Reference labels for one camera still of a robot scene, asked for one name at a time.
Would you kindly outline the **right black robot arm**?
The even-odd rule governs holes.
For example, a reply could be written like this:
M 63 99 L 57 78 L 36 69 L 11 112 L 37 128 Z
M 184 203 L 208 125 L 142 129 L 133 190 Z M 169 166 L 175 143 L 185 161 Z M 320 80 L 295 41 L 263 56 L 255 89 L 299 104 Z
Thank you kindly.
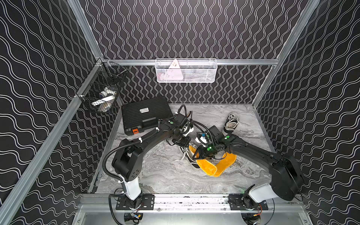
M 200 135 L 199 143 L 194 160 L 209 159 L 224 151 L 221 162 L 233 154 L 260 166 L 271 175 L 271 181 L 254 184 L 244 192 L 241 200 L 245 208 L 253 209 L 258 203 L 277 197 L 293 200 L 304 184 L 300 166 L 292 156 L 281 156 L 261 149 L 235 134 L 224 135 L 215 126 Z

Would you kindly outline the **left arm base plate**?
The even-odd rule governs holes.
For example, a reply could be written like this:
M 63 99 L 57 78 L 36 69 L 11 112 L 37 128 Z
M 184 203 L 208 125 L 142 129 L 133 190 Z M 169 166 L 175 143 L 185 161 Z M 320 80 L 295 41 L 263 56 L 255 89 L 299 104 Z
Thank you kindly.
M 155 196 L 152 194 L 140 194 L 135 200 L 129 199 L 127 196 L 118 197 L 115 209 L 117 211 L 145 210 L 154 209 Z

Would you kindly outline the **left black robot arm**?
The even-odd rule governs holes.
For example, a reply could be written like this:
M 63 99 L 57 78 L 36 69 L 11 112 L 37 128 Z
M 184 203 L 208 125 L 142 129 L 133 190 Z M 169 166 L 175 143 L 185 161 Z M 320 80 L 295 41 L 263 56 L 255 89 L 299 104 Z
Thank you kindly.
M 187 148 L 193 131 L 191 119 L 179 113 L 168 119 L 159 119 L 157 126 L 144 136 L 134 140 L 124 140 L 116 148 L 112 167 L 116 178 L 120 178 L 126 197 L 136 200 L 142 191 L 138 176 L 142 170 L 144 156 L 159 143 L 170 139 L 174 145 Z

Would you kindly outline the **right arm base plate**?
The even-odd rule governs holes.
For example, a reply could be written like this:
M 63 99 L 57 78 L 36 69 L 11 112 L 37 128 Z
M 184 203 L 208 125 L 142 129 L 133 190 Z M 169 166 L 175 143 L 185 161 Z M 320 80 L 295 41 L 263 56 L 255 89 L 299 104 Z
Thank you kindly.
M 269 209 L 266 201 L 257 203 L 248 196 L 244 197 L 243 194 L 229 194 L 228 204 L 232 211 L 267 211 Z

